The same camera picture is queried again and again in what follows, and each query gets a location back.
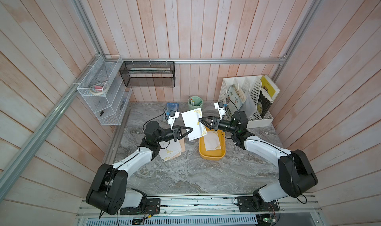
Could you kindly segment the pink lined paper sheet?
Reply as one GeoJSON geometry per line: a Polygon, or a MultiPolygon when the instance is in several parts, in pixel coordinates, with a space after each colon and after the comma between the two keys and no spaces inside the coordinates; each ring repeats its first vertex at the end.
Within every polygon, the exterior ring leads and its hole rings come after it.
{"type": "Polygon", "coordinates": [[[179,144],[181,146],[181,152],[185,151],[185,141],[184,139],[179,140],[179,144]]]}

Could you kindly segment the white yellow-pattern paper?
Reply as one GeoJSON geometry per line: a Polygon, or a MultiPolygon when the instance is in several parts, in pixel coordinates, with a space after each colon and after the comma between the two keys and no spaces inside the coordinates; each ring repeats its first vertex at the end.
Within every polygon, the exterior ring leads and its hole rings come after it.
{"type": "Polygon", "coordinates": [[[201,108],[182,113],[182,118],[185,127],[190,127],[193,129],[193,131],[188,134],[190,141],[207,135],[206,127],[199,122],[199,119],[202,118],[201,108]]]}
{"type": "Polygon", "coordinates": [[[181,155],[181,145],[179,141],[170,140],[169,142],[160,142],[159,155],[163,161],[171,160],[181,155]]]}

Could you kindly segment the yellow plastic storage box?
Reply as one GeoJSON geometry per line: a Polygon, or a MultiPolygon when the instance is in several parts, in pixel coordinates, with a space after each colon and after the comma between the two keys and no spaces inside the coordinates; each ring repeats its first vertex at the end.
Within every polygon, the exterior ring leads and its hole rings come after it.
{"type": "Polygon", "coordinates": [[[224,138],[221,130],[217,130],[217,132],[218,132],[218,137],[219,137],[220,146],[221,146],[220,150],[206,151],[203,137],[200,138],[199,153],[200,153],[201,157],[205,160],[218,161],[218,160],[222,159],[223,157],[225,157],[225,155],[226,155],[225,138],[224,138]]]}

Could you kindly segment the stack of stationery paper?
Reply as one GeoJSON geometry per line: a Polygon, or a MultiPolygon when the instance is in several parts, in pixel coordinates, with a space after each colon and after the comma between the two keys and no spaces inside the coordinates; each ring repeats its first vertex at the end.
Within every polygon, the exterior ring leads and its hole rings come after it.
{"type": "Polygon", "coordinates": [[[206,151],[215,151],[221,149],[217,131],[208,131],[207,135],[203,136],[203,140],[206,151]]]}

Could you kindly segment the green pen holder cup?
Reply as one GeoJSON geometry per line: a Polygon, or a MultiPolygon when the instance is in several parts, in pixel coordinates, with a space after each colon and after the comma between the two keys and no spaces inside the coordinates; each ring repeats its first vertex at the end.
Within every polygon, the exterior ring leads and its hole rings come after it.
{"type": "Polygon", "coordinates": [[[202,108],[203,100],[199,96],[190,96],[188,99],[188,107],[189,110],[195,110],[198,108],[202,108]]]}

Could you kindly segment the blue booklet on table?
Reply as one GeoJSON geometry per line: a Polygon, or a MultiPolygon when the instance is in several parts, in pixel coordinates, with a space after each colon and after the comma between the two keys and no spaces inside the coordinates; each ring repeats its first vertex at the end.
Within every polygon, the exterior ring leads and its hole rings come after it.
{"type": "Polygon", "coordinates": [[[169,115],[171,111],[177,112],[179,109],[178,103],[167,103],[166,104],[166,114],[169,115]]]}

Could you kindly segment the illustrated magazine in organizer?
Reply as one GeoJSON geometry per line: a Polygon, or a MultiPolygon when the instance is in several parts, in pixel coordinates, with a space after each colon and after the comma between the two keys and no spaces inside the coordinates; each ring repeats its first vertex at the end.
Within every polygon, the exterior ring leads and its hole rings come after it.
{"type": "Polygon", "coordinates": [[[228,113],[232,115],[239,111],[246,99],[244,91],[238,85],[231,85],[227,91],[228,113]]]}

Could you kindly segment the white plastic file organizer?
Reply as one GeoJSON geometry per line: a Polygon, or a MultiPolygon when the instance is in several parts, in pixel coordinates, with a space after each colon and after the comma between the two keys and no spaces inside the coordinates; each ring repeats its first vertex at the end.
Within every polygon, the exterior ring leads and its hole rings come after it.
{"type": "MultiPolygon", "coordinates": [[[[262,89],[261,76],[230,77],[223,79],[218,101],[223,102],[226,105],[226,114],[224,116],[226,120],[231,120],[233,117],[233,114],[230,115],[228,113],[227,106],[227,91],[231,85],[238,85],[244,91],[244,93],[249,92],[252,100],[257,105],[260,91],[262,89]]],[[[272,123],[273,117],[268,111],[265,115],[265,118],[262,119],[257,111],[252,116],[252,119],[248,120],[248,128],[266,127],[272,123]]]]}

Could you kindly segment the grey folder in organizer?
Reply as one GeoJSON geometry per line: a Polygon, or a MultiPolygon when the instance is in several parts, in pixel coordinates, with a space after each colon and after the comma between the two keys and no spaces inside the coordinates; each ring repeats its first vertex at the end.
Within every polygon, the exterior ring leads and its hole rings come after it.
{"type": "Polygon", "coordinates": [[[252,100],[249,92],[245,92],[246,101],[242,104],[240,111],[245,112],[248,119],[252,119],[252,116],[257,112],[257,105],[252,100]]]}

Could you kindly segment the dark book in organizer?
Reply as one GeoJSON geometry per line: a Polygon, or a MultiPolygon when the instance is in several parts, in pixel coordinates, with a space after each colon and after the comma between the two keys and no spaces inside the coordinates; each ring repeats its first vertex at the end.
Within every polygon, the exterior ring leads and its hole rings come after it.
{"type": "Polygon", "coordinates": [[[273,99],[267,93],[267,91],[262,88],[260,91],[259,100],[257,103],[257,111],[262,119],[265,118],[265,115],[268,112],[269,108],[271,107],[272,103],[273,103],[273,99]]]}

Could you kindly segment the tape roll on shelf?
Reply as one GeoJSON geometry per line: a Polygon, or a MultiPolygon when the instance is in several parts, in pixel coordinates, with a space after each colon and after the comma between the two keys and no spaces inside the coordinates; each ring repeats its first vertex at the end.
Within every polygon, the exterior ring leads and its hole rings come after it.
{"type": "Polygon", "coordinates": [[[89,89],[89,92],[91,95],[100,96],[106,94],[108,92],[108,89],[108,85],[104,83],[104,85],[93,85],[89,89]]]}

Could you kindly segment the black mesh wall basket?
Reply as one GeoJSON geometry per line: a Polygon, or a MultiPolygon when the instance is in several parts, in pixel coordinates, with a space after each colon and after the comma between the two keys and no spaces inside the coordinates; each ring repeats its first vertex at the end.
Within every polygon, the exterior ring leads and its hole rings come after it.
{"type": "Polygon", "coordinates": [[[176,84],[172,61],[124,61],[119,72],[128,88],[173,88],[176,84]]]}

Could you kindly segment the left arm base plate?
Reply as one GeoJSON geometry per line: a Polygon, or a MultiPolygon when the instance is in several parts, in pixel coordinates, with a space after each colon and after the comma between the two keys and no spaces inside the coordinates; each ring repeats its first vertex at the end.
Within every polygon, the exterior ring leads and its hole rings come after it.
{"type": "Polygon", "coordinates": [[[122,207],[121,215],[156,215],[160,213],[160,198],[144,198],[137,208],[122,207]]]}

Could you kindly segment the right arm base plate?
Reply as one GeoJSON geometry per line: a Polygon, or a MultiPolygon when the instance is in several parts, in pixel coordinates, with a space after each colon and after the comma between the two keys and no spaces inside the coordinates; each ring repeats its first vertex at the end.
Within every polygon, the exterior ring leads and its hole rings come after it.
{"type": "Polygon", "coordinates": [[[234,204],[239,207],[240,212],[276,212],[279,210],[279,205],[276,201],[267,203],[257,196],[236,197],[234,204]]]}

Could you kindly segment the white mesh wall shelf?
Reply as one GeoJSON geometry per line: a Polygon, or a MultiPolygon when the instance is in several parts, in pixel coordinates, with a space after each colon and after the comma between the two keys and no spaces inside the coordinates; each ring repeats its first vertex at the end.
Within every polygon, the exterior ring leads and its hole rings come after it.
{"type": "Polygon", "coordinates": [[[88,65],[78,92],[101,125],[121,125],[132,95],[120,74],[123,58],[99,54],[88,65]]]}

